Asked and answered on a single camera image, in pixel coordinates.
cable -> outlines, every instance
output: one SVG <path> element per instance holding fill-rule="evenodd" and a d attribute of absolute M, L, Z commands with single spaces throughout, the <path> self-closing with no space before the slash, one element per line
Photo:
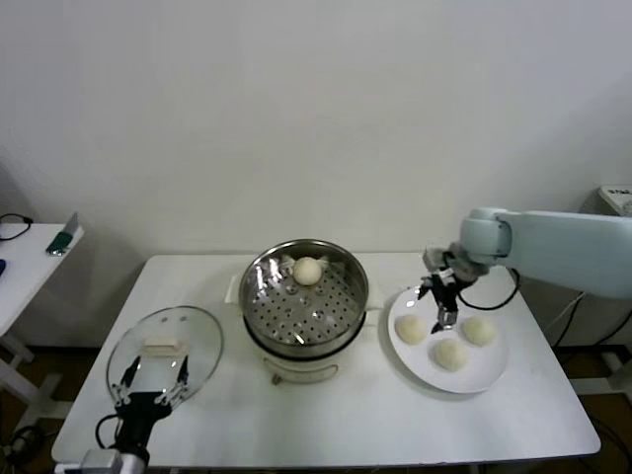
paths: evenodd
<path fill-rule="evenodd" d="M 582 299 L 584 297 L 585 293 L 581 292 L 580 294 L 578 294 L 574 299 L 571 300 L 571 302 L 569 304 L 567 304 L 564 309 L 562 311 L 560 311 L 560 314 L 558 314 L 555 318 L 553 318 L 553 320 L 546 325 L 546 327 L 542 330 L 543 333 L 546 333 L 549 329 L 551 329 L 553 327 L 553 325 L 555 323 L 557 323 L 560 319 L 562 319 L 562 317 L 566 314 L 566 312 L 571 309 L 571 307 L 577 303 L 578 300 Z"/>
<path fill-rule="evenodd" d="M 589 415 L 589 418 L 594 424 L 594 428 L 596 429 L 596 431 L 600 435 L 604 435 L 609 441 L 612 442 L 612 444 L 618 447 L 619 450 L 623 453 L 623 455 L 625 456 L 627 460 L 627 466 L 625 468 L 625 472 L 626 473 L 632 472 L 632 453 L 630 453 L 630 450 L 628 449 L 623 438 L 613 428 L 611 428 L 609 425 L 604 423 L 599 418 L 594 417 L 593 415 Z M 589 469 L 591 473 L 596 472 L 598 474 L 598 472 L 595 471 L 592 467 L 590 467 L 588 463 L 585 462 L 583 459 L 580 459 L 579 461 L 582 463 L 582 465 L 584 465 L 584 467 Z"/>
<path fill-rule="evenodd" d="M 510 301 L 514 299 L 514 296 L 517 294 L 518 290 L 520 289 L 520 274 L 514 269 L 509 269 L 509 270 L 511 270 L 513 275 L 515 276 L 515 287 L 513 288 L 512 294 L 510 294 L 505 301 L 497 304 L 496 306 L 477 306 L 475 304 L 469 303 L 465 301 L 465 299 L 461 295 L 460 290 L 457 290 L 456 296 L 458 296 L 458 299 L 461 300 L 461 303 L 463 303 L 468 308 L 478 309 L 479 311 L 495 311 L 497 309 L 502 308 L 503 306 L 507 306 L 510 303 Z"/>
<path fill-rule="evenodd" d="M 117 413 L 112 413 L 111 415 L 106 415 L 106 416 L 102 417 L 99 420 L 99 422 L 97 423 L 97 425 L 95 426 L 95 438 L 97 439 L 97 444 L 99 445 L 99 448 L 106 449 L 106 446 L 101 441 L 101 434 L 100 434 L 101 425 L 104 422 L 106 422 L 107 420 L 111 420 L 113 418 L 118 418 L 118 417 L 119 417 L 119 414 L 117 414 Z"/>
<path fill-rule="evenodd" d="M 591 474 L 601 474 L 599 471 L 595 471 L 594 469 L 592 469 L 591 466 L 585 460 L 578 459 L 578 461 L 580 461 L 582 465 L 586 468 L 586 470 L 589 471 Z"/>
<path fill-rule="evenodd" d="M 630 312 L 628 313 L 628 315 L 625 317 L 625 319 L 623 319 L 623 321 L 621 322 L 621 324 L 619 324 L 616 329 L 614 331 L 612 331 L 611 333 L 608 333 L 607 336 L 604 336 L 603 338 L 599 339 L 596 343 L 593 344 L 593 346 L 598 346 L 604 342 L 606 342 L 608 339 L 610 339 L 612 336 L 614 336 L 615 334 L 617 334 L 619 331 L 621 331 L 623 329 L 623 327 L 628 324 L 628 322 L 630 321 L 630 319 L 632 319 L 632 310 L 630 310 Z"/>
<path fill-rule="evenodd" d="M 0 215 L 0 222 L 2 222 L 2 219 L 4 219 L 5 217 L 20 217 L 22 221 L 25 224 L 27 224 L 27 228 L 21 232 L 18 232 L 16 235 L 12 235 L 11 237 L 0 237 L 0 242 L 7 242 L 9 240 L 17 239 L 21 235 L 26 234 L 31 228 L 31 225 L 33 225 L 33 220 L 30 217 L 26 217 L 25 215 L 22 215 L 22 214 L 16 214 L 15 212 L 8 212 L 6 214 L 2 214 Z"/>
<path fill-rule="evenodd" d="M 562 340 L 564 339 L 564 336 L 566 336 L 566 333 L 568 333 L 569 328 L 571 327 L 571 324 L 573 323 L 573 320 L 575 319 L 575 313 L 577 311 L 577 308 L 580 307 L 581 303 L 582 303 L 582 298 L 578 299 L 575 302 L 575 305 L 573 306 L 573 310 L 571 311 L 571 315 L 569 316 L 569 319 L 566 322 L 566 326 L 564 327 L 564 330 L 562 331 L 562 334 L 560 334 L 560 337 L 557 338 L 557 341 L 552 346 L 553 348 L 557 348 L 560 345 L 560 343 L 562 342 Z"/>

steamed bun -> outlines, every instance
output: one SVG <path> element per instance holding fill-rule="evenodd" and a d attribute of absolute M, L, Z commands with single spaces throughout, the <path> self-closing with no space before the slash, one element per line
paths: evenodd
<path fill-rule="evenodd" d="M 292 275 L 298 284 L 311 286 L 316 284 L 323 274 L 323 269 L 316 259 L 303 257 L 294 262 Z"/>
<path fill-rule="evenodd" d="M 434 361 L 450 372 L 456 372 L 467 363 L 467 351 L 454 339 L 444 339 L 433 347 Z"/>
<path fill-rule="evenodd" d="M 418 344 L 426 338 L 428 328 L 426 322 L 415 314 L 400 316 L 395 321 L 395 332 L 406 344 Z"/>
<path fill-rule="evenodd" d="M 473 316 L 463 322 L 462 328 L 465 339 L 481 348 L 492 344 L 498 336 L 496 326 L 487 318 Z"/>

robotic arm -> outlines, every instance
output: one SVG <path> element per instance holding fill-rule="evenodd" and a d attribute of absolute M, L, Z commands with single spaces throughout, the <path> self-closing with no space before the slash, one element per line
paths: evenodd
<path fill-rule="evenodd" d="M 419 297 L 431 290 L 437 330 L 456 322 L 458 292 L 493 265 L 609 298 L 632 297 L 632 218 L 480 207 L 461 223 L 458 243 L 427 249 Z"/>

perforated steamer tray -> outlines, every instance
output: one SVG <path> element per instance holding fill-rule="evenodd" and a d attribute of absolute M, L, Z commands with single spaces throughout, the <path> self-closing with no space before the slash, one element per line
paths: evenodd
<path fill-rule="evenodd" d="M 312 257 L 324 268 L 314 285 L 292 276 L 292 263 Z M 350 342 L 362 325 L 368 282 L 357 259 L 335 244 L 297 240 L 258 257 L 244 273 L 240 306 L 251 336 L 275 356 L 313 359 Z"/>

pot lid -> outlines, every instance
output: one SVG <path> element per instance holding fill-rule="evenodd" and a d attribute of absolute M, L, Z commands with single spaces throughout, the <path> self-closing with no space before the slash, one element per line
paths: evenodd
<path fill-rule="evenodd" d="M 219 322 L 203 309 L 177 306 L 156 311 L 123 334 L 110 354 L 110 394 L 115 401 L 125 393 L 166 394 L 179 384 L 180 403 L 213 374 L 223 342 Z"/>

